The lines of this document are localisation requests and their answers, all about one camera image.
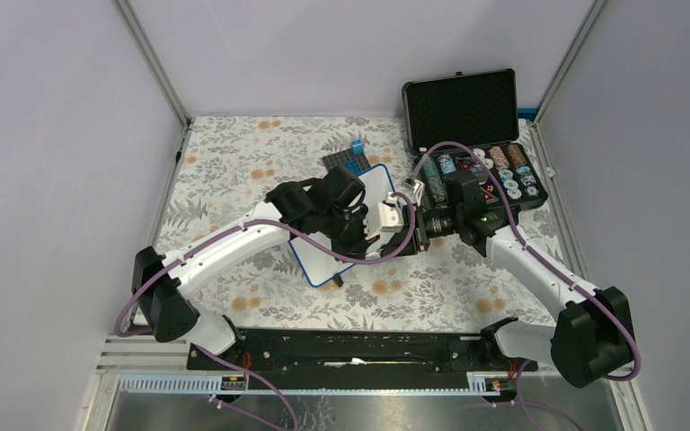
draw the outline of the open case lid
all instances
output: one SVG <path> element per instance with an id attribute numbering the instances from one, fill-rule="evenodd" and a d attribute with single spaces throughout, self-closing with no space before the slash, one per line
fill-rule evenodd
<path id="1" fill-rule="evenodd" d="M 477 146 L 519 137 L 513 69 L 406 83 L 403 110 L 414 154 L 442 141 Z"/>

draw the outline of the lavender wall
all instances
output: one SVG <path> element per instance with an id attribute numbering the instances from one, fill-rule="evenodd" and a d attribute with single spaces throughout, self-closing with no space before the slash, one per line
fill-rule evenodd
<path id="1" fill-rule="evenodd" d="M 191 115 L 400 115 L 411 80 L 513 67 L 541 100 L 591 0 L 134 0 Z"/>
<path id="2" fill-rule="evenodd" d="M 631 301 L 652 423 L 690 429 L 690 2 L 610 2 L 541 128 L 589 274 Z"/>
<path id="3" fill-rule="evenodd" d="M 74 424 L 179 133 L 111 2 L 0 2 L 0 429 Z"/>

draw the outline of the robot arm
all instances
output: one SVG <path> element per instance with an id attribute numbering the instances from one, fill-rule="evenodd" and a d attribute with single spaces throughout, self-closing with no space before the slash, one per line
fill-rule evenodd
<path id="1" fill-rule="evenodd" d="M 216 355 L 231 347 L 236 331 L 230 321 L 191 299 L 227 268 L 289 241 L 285 225 L 306 234 L 323 232 L 332 240 L 334 251 L 364 259 L 379 234 L 395 228 L 379 216 L 385 203 L 373 208 L 377 216 L 367 217 L 364 191 L 363 182 L 344 169 L 335 169 L 323 179 L 282 183 L 264 202 L 208 237 L 164 255 L 152 247 L 140 251 L 134 266 L 134 293 L 154 274 L 169 269 L 138 299 L 155 339 L 185 339 Z"/>
<path id="2" fill-rule="evenodd" d="M 559 279 L 522 247 L 506 217 L 488 210 L 477 179 L 466 178 L 468 175 L 466 171 L 448 175 L 447 191 L 453 210 L 417 211 L 415 230 L 409 232 L 403 224 L 401 232 L 386 244 L 381 254 L 394 251 L 395 244 L 407 234 L 412 242 L 401 255 L 426 251 L 430 238 L 458 234 L 464 243 L 483 256 L 490 255 L 495 263 L 519 279 L 544 304 L 557 324 L 556 327 L 532 325 L 508 318 L 484 329 L 481 335 L 489 341 L 491 352 L 487 356 L 493 362 L 522 357 L 555 365 L 577 387 L 630 362 L 631 350 L 614 324 L 584 296 L 574 292 L 574 285 Z M 209 237 L 164 255 L 157 255 L 151 247 L 139 252 L 134 292 L 155 273 L 173 266 L 167 276 L 156 281 L 138 300 L 155 339 L 160 342 L 186 339 L 216 355 L 236 342 L 235 328 L 226 317 L 215 316 L 190 299 L 222 271 L 290 239 L 290 234 L 278 225 L 255 225 L 253 221 L 270 220 L 304 233 L 323 232 L 338 253 L 364 259 L 374 232 L 386 226 L 380 225 L 381 217 L 368 216 L 368 208 L 359 203 L 363 190 L 363 183 L 342 169 L 333 170 L 322 180 L 284 183 L 269 193 L 266 202 Z M 373 208 L 372 212 L 379 214 L 379 208 Z M 405 220 L 407 206 L 403 212 Z M 628 302 L 619 290 L 614 287 L 600 290 L 546 253 L 540 254 L 553 268 L 592 292 L 633 334 Z"/>

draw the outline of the floral tablecloth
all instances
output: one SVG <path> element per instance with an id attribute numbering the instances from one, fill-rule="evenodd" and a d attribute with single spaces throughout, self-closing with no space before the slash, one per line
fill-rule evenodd
<path id="1" fill-rule="evenodd" d="M 282 181 L 323 176 L 321 158 L 354 138 L 365 142 L 372 164 L 388 166 L 400 189 L 412 160 L 402 119 L 196 118 L 156 248 L 181 247 L 234 221 Z M 535 160 L 524 120 L 519 142 Z M 548 203 L 521 214 L 520 225 L 561 259 Z M 266 328 L 475 332 L 510 315 L 552 321 L 511 274 L 456 238 L 435 239 L 418 256 L 356 266 L 342 278 L 342 287 L 311 287 L 285 244 L 217 277 L 198 300 L 238 326 Z"/>

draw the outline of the black carrying case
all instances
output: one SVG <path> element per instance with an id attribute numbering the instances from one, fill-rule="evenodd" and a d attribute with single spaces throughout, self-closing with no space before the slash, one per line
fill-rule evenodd
<path id="1" fill-rule="evenodd" d="M 411 153 L 416 155 L 414 165 L 420 157 L 434 144 L 442 141 L 456 141 L 470 148 L 485 151 L 494 146 L 502 149 L 519 138 L 517 115 L 517 89 L 515 72 L 505 69 L 476 75 L 462 75 L 414 81 L 403 85 L 403 110 L 406 118 L 406 133 Z M 540 207 L 548 199 L 544 184 L 533 169 L 533 164 L 521 144 L 522 155 L 530 166 L 538 188 L 538 196 L 528 196 L 523 190 L 520 176 L 514 172 L 514 180 L 522 188 L 522 198 L 508 202 L 520 210 Z M 453 157 L 467 156 L 458 148 L 438 149 L 430 157 L 433 162 L 442 154 Z M 500 181 L 497 169 L 491 169 Z M 424 170 L 420 171 L 422 180 L 427 184 Z M 437 203 L 429 196 L 430 204 Z M 489 207 L 502 207 L 500 198 L 490 203 Z"/>

